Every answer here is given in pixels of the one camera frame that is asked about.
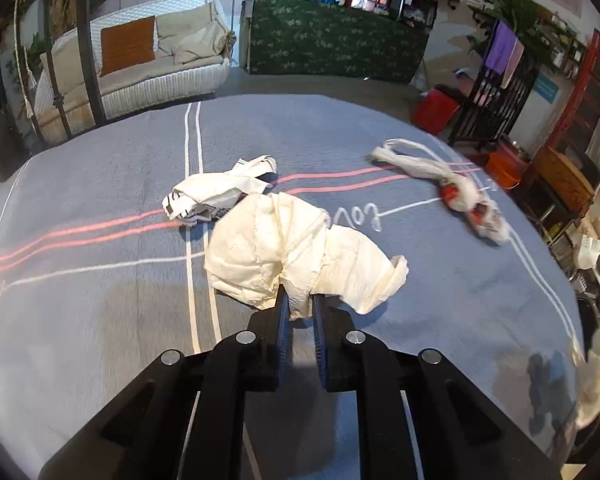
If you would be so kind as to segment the orange cushion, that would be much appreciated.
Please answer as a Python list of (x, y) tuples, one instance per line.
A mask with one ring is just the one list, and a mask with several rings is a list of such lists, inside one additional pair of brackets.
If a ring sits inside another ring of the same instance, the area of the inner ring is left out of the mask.
[(155, 59), (155, 18), (141, 18), (100, 31), (102, 76)]

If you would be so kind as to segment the orange plastic bucket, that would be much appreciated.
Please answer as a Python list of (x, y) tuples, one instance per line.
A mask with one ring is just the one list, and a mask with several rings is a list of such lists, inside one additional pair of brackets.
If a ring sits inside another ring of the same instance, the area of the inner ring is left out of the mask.
[(520, 183), (527, 164), (519, 157), (491, 153), (484, 167), (486, 173), (505, 191), (510, 191)]

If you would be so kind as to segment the purple towel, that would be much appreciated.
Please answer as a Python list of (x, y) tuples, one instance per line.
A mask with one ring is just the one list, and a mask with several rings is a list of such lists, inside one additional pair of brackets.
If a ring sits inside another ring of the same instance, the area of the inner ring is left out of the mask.
[(483, 61), (486, 68), (503, 75), (517, 40), (515, 33), (504, 22), (499, 21), (493, 34), (491, 47)]

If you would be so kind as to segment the white wicker sofa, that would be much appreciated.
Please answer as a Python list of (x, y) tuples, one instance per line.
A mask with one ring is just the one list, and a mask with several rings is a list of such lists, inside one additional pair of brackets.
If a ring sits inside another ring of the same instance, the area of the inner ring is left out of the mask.
[[(235, 35), (220, 0), (154, 0), (91, 21), (102, 109), (109, 120), (218, 90), (230, 71)], [(95, 125), (78, 32), (40, 54), (33, 113), (56, 145)]]

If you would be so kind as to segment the pink towel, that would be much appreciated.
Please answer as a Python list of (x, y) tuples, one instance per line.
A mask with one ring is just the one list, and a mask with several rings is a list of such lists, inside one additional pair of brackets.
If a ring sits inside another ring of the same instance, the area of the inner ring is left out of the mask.
[(505, 70), (503, 72), (501, 83), (502, 89), (506, 89), (508, 87), (523, 55), (524, 44), (519, 39), (517, 39), (513, 46), (512, 52), (510, 52), (508, 61), (505, 66)]

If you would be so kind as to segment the white red plastic bag trash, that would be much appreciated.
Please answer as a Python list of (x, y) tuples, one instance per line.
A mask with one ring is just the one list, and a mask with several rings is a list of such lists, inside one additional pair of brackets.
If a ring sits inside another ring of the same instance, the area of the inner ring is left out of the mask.
[(480, 237), (499, 245), (509, 241), (509, 225), (498, 204), (480, 191), (470, 177), (453, 171), (424, 144), (407, 139), (385, 140), (367, 159), (395, 166), (409, 177), (436, 182), (445, 206), (464, 214)]

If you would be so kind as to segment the brown orange suitcase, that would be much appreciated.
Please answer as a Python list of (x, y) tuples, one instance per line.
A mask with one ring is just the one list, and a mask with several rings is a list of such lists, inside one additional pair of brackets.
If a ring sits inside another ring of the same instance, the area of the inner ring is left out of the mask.
[(566, 155), (543, 146), (534, 156), (532, 167), (570, 211), (588, 208), (592, 202), (594, 188)]

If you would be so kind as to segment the black white crumpled wrapper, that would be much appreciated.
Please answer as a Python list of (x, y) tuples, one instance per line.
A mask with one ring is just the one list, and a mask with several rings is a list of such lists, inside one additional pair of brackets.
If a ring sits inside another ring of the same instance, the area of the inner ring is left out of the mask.
[(162, 208), (171, 221), (184, 226), (218, 220), (245, 195), (262, 194), (270, 184), (262, 177), (275, 176), (274, 157), (238, 159), (232, 169), (222, 172), (191, 174), (174, 185), (162, 200)]

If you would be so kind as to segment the blue grey striped tablecloth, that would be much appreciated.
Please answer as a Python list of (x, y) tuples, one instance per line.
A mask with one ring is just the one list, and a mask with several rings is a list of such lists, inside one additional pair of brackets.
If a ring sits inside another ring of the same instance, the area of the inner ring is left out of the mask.
[[(247, 325), (290, 290), (279, 390), (247, 401), (242, 473), (358, 476), (356, 403), (321, 387), (303, 310), (327, 292), (388, 347), (437, 348), (557, 463), (582, 328), (565, 275), (485, 172), (411, 125), (324, 96), (153, 110), (37, 154), (0, 183), (0, 464), (33, 479), (161, 352)], [(400, 288), (370, 312), (370, 281)]]

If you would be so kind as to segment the green potted plant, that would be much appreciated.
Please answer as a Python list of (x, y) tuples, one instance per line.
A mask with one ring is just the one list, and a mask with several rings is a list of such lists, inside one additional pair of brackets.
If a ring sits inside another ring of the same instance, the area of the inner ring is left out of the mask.
[(540, 32), (539, 3), (534, 0), (478, 1), (484, 4), (482, 9), (474, 4), (470, 4), (469, 9), (478, 27), (483, 30), (484, 39), (478, 41), (476, 36), (468, 36), (467, 39), (480, 55), (486, 53), (498, 23), (507, 25), (537, 60), (550, 54), (550, 43), (542, 39)]

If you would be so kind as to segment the white tissue wad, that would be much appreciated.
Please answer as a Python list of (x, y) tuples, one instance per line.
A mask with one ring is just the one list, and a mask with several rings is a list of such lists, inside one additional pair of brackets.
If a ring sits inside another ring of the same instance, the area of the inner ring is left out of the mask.
[(312, 295), (336, 296), (367, 314), (406, 282), (407, 260), (326, 210), (286, 193), (250, 194), (222, 217), (204, 256), (210, 285), (259, 310), (286, 290), (291, 318), (312, 315)]

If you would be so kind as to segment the green patterned counter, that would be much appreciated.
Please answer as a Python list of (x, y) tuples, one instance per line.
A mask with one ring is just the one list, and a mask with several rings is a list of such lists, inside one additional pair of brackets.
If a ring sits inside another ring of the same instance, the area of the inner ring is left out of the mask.
[(408, 84), (428, 35), (372, 12), (313, 0), (242, 0), (239, 65), (253, 75)]

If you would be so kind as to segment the black metal rack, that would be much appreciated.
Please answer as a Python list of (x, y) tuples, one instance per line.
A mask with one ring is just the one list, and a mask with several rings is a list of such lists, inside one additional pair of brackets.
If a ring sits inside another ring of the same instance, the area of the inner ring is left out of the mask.
[[(486, 52), (491, 47), (491, 40)], [(472, 144), (478, 151), (487, 146), (494, 146), (502, 136), (507, 136), (513, 129), (529, 94), (539, 75), (538, 64), (530, 52), (524, 49), (516, 72), (506, 89), (501, 88), (502, 76), (489, 70), (483, 64), (472, 82), (470, 92), (460, 107), (449, 144)]]

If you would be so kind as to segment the small white tissue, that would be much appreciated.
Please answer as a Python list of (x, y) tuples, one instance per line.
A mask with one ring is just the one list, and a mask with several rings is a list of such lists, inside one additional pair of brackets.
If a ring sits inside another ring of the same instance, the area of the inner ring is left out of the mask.
[(571, 359), (576, 367), (576, 427), (583, 429), (600, 414), (600, 327), (595, 331), (590, 350), (584, 354), (571, 339)]

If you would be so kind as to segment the red ladder shelf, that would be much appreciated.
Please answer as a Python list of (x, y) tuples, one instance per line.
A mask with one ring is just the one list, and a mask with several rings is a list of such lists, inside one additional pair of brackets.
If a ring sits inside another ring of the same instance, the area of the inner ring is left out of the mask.
[(549, 148), (585, 152), (600, 121), (600, 31), (593, 30), (576, 84), (546, 141)]

